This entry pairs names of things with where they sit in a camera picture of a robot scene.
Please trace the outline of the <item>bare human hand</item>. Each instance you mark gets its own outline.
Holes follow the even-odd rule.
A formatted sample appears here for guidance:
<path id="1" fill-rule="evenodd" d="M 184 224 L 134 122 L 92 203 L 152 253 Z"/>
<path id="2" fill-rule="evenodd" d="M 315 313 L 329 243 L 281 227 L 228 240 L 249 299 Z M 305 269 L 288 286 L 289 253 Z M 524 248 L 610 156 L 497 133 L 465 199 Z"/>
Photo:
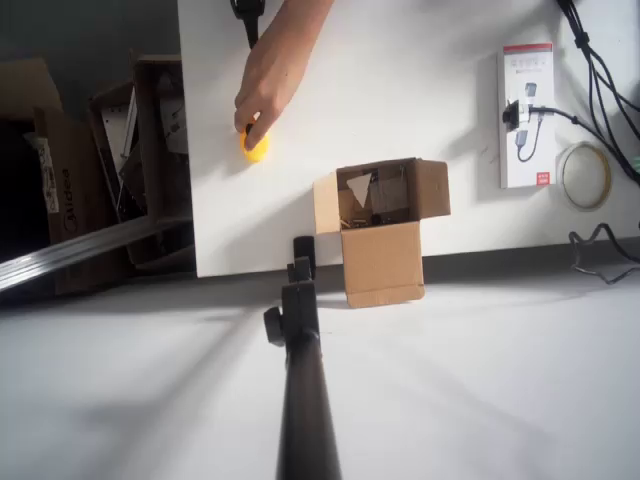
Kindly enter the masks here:
<path id="1" fill-rule="evenodd" d="M 292 32 L 264 34 L 249 54 L 235 99 L 235 126 L 244 147 L 257 148 L 290 103 L 305 75 L 316 38 Z"/>

